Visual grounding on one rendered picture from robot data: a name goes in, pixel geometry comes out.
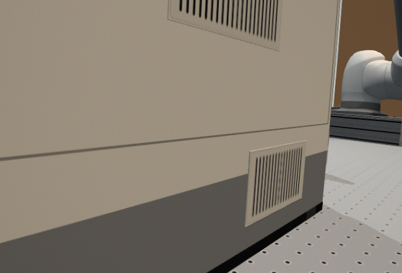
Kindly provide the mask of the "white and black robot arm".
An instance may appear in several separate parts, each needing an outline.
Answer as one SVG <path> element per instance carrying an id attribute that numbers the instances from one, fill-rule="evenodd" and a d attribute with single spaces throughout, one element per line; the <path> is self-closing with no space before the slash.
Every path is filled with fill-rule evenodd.
<path id="1" fill-rule="evenodd" d="M 381 100 L 402 100 L 402 0 L 394 0 L 394 10 L 399 50 L 392 61 L 374 50 L 356 52 L 343 74 L 341 105 L 331 113 L 389 117 Z"/>

